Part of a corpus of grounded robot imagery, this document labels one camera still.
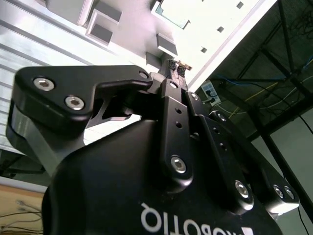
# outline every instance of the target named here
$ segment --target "metal panel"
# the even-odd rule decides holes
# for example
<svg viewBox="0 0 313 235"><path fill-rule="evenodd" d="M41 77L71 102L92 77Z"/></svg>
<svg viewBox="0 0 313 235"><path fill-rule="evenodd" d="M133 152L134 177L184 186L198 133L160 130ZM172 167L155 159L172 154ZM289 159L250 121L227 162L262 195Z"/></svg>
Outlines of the metal panel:
<svg viewBox="0 0 313 235"><path fill-rule="evenodd" d="M12 152L19 153L5 137L5 129L17 70L31 66L131 64L85 37L86 29L70 29L69 23L59 23L61 20L56 21L53 14L43 14L46 8L40 8L35 1L0 0L0 148ZM112 126L114 130L123 127ZM89 143L108 131L95 128L87 133Z"/></svg>
<svg viewBox="0 0 313 235"><path fill-rule="evenodd" d="M83 25L87 21L92 3L93 0L46 0L45 2L51 12L78 25Z"/></svg>

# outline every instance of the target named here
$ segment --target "cable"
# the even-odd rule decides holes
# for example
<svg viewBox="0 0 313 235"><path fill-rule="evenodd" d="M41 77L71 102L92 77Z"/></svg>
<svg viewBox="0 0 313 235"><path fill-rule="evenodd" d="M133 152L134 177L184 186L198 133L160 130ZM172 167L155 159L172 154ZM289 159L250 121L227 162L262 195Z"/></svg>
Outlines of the cable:
<svg viewBox="0 0 313 235"><path fill-rule="evenodd" d="M42 219L42 218L41 218L41 216L40 216L39 219L35 219L35 220L17 220L17 221L14 221L14 222L9 223L9 224L5 225L4 227L2 227L2 228L0 229L0 234L3 232L4 229L10 227L12 224L37 222L37 221L39 221L39 220L41 220L41 219Z"/></svg>
<svg viewBox="0 0 313 235"><path fill-rule="evenodd" d="M15 231L15 230L6 230L5 233L8 233L8 234L38 234L37 232Z"/></svg>
<svg viewBox="0 0 313 235"><path fill-rule="evenodd" d="M308 0L308 3L301 15L295 18L289 27L293 35L291 39L301 35L306 36L307 40L313 39L313 11L307 11L308 7L313 5L310 0Z"/></svg>
<svg viewBox="0 0 313 235"><path fill-rule="evenodd" d="M302 219L302 216L301 216L301 212L300 212L300 208L299 208L299 207L298 207L298 212L299 212L299 217L300 217L301 223L302 223L302 225L303 225L305 231L307 232L307 235L310 235L310 234L309 234L309 231L308 231L308 229L307 229L307 226L305 226L305 223L303 222L303 219Z"/></svg>
<svg viewBox="0 0 313 235"><path fill-rule="evenodd" d="M34 209L34 210L38 211L38 212L41 212L40 209L38 209L38 208L36 208L36 207L34 207L34 206L32 206L32 205L26 204L26 203L25 203L24 201L22 201L22 200L16 200L16 203L19 204L20 206L29 207L29 208L31 208L31 209Z"/></svg>
<svg viewBox="0 0 313 235"><path fill-rule="evenodd" d="M245 99L245 101L248 101L248 100L250 100L250 99L256 97L257 95L261 94L263 91L266 91L267 89L269 89L269 88L271 88L271 87L273 87L273 86L276 86L277 84L278 84L278 82L275 82L274 84L272 84L272 85L270 85L270 86L264 88L263 90L259 91L258 93L256 93L256 94L250 96L249 98ZM234 110L234 112L233 112L228 118L231 118L232 116L234 116L234 115L236 114L236 111L237 111L238 109L239 109L239 107L237 106L237 108Z"/></svg>
<svg viewBox="0 0 313 235"><path fill-rule="evenodd" d="M242 87L246 87L246 86L249 86L249 84L239 84L239 83L236 83L236 82L232 82L230 81L227 77L221 75L221 74L216 74L217 77L221 78L221 79L224 79L225 81L233 84L233 85L236 85L236 86L242 86Z"/></svg>
<svg viewBox="0 0 313 235"><path fill-rule="evenodd" d="M214 98L214 97L217 97L217 96L219 96L218 94L216 94L216 95L211 95L211 94L207 94L209 97L211 97L211 98Z"/></svg>
<svg viewBox="0 0 313 235"><path fill-rule="evenodd" d="M37 232L37 235L40 233L40 232L43 232L44 230L44 224L43 222L41 222L41 227L40 227L40 230Z"/></svg>
<svg viewBox="0 0 313 235"><path fill-rule="evenodd" d="M16 214L30 214L30 213L36 213L36 212L31 212L31 211L27 211L27 212L18 212L18 213L12 213L12 214L6 214L6 215L2 215L0 216L0 218L4 218L4 217L7 217L7 216L12 216L12 215L16 215Z"/></svg>
<svg viewBox="0 0 313 235"><path fill-rule="evenodd" d="M313 76L307 77L307 78L304 79L302 82L305 82L305 81L307 81L307 80L309 80L309 79L311 79L311 78L313 78ZM291 93L292 93L293 91L295 91L296 89L297 89L297 88L293 88L293 89L283 98L283 100L285 100L287 97L289 97L289 95L291 95ZM262 93L263 91L265 91L265 90L263 89L263 90L259 91L258 93L256 93L256 94L250 96L249 98L247 98L245 101L248 101L248 100L250 100L250 99L256 97L257 95L259 95L259 94ZM271 104L271 105L266 106L266 107L262 107L262 108L260 108L260 109L268 109L268 108L271 108L271 107L274 107L274 106L280 104L281 102L283 102L283 101L280 100L280 101L278 101L278 102L276 102L276 103L274 103L274 104ZM236 108L233 112L231 112L231 114L233 114L233 113L235 113L235 114L245 114L245 113L246 113L246 112L236 113L236 111L238 110L237 108Z"/></svg>
<svg viewBox="0 0 313 235"><path fill-rule="evenodd" d="M262 86L260 86L259 84L256 84L256 83L249 83L251 85L254 85L254 86L258 86L260 88L263 88L264 90L268 91L269 93L271 93L272 95L276 96L277 98L281 99L285 104L287 104L290 108L291 108L291 105L288 104L282 97L276 95L275 93L271 92L270 90L268 90L267 88L264 88ZM308 125L308 123L303 119L303 117L301 117L300 114L298 114L299 118L304 122L304 124L307 126L307 128L309 129L309 131L311 132L311 134L313 135L313 130L311 129L311 127Z"/></svg>
<svg viewBox="0 0 313 235"><path fill-rule="evenodd" d="M14 226L9 226L7 228L10 228L10 229L21 229L21 230L26 230L26 231L31 231L31 232L42 232L42 230L27 229L27 228L14 227Z"/></svg>
<svg viewBox="0 0 313 235"><path fill-rule="evenodd" d="M306 67L307 67L310 63L312 63L312 61L313 61L313 59L310 60L309 63L307 63Z"/></svg>
<svg viewBox="0 0 313 235"><path fill-rule="evenodd" d="M20 210L23 210L23 211L25 211L25 212L30 212L30 213L33 213L34 215L37 215L37 216L39 216L40 218L42 218L42 216L41 216L41 211L28 211L28 210L26 210L25 208L20 208Z"/></svg>
<svg viewBox="0 0 313 235"><path fill-rule="evenodd" d="M222 106L220 106L220 105L217 105L217 107L221 108L221 109L224 110L226 113L232 114L232 112L230 112L230 111L224 109L224 108L223 108ZM246 112L237 112L236 114L246 114Z"/></svg>

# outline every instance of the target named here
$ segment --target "black metal bracket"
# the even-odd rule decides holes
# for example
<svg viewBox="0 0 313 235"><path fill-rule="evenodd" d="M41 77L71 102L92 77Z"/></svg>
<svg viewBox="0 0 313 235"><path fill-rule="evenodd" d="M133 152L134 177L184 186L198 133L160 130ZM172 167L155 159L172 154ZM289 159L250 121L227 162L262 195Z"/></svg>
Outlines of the black metal bracket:
<svg viewBox="0 0 313 235"><path fill-rule="evenodd" d="M268 58L269 61L271 61L278 69L279 71L286 77L290 77L291 73L286 69L270 52L268 52L266 49L261 49L261 52Z"/></svg>
<svg viewBox="0 0 313 235"><path fill-rule="evenodd" d="M14 147L33 152L53 175L43 206L45 233L51 234L53 228L55 234L70 230L145 234L138 218L142 221L140 205L149 210L148 203L164 217L174 213L228 226L238 234L240 225L256 234L276 235L279 227L270 214L299 206L295 190L231 122L222 113L208 115L200 98L176 81L152 80L136 66L79 67L78 71L78 67L56 67L55 73L51 68L31 67L17 73L7 135ZM47 90L46 80L38 88L34 78L39 74L49 78L54 88ZM72 88L65 74L77 75L76 82L84 87ZM85 106L70 109L65 99L69 95L81 97ZM104 104L95 105L98 98ZM98 115L111 120L116 114L123 118L137 114L142 119L85 146L84 128L105 121L94 119ZM46 115L57 119L47 120ZM68 133L75 127L75 134ZM195 132L199 138L191 137ZM292 197L285 193L287 188ZM151 228L155 222L147 220Z"/></svg>
<svg viewBox="0 0 313 235"><path fill-rule="evenodd" d="M21 155L21 154L8 152L6 150L1 149L0 150L0 157L6 158L6 156L9 159L11 159L11 158L13 158L13 159L3 161L3 163L0 165L0 176L3 176L4 173L7 173L8 169L23 157L23 155Z"/></svg>
<svg viewBox="0 0 313 235"><path fill-rule="evenodd" d="M293 173L292 169L288 165L284 156L279 151L273 139L270 137L270 135L267 132L264 131L264 126L262 125L258 117L253 112L249 112L249 115L254 125L256 126L257 130L259 131L262 139L267 145L269 151L274 157L275 161L277 162L280 169L282 170L284 177L288 180L288 182L294 187L294 189L298 193L301 204L305 212L307 213L308 217L310 218L311 221L313 221L313 202L311 201L310 197L308 196L308 194L302 187L296 175Z"/></svg>

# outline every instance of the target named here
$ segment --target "yellow cable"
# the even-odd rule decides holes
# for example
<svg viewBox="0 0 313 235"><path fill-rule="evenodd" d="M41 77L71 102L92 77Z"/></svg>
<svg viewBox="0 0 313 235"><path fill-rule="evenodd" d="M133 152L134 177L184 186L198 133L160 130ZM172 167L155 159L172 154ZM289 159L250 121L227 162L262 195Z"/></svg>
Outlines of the yellow cable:
<svg viewBox="0 0 313 235"><path fill-rule="evenodd" d="M278 84L278 82L275 82L274 84L272 84L272 85L266 87L265 89L263 89L263 90L259 91L258 93L256 93L256 94L250 96L249 98L245 99L245 101L248 101L248 100L250 100L250 99L256 97L257 95L261 94L263 91L266 91L267 89L269 89L269 88L271 88L271 87L273 87L273 86L276 86L277 84ZM229 118L231 118L233 115L235 115L238 109L239 109L239 107L237 107L237 108L234 110L234 112L229 116Z"/></svg>

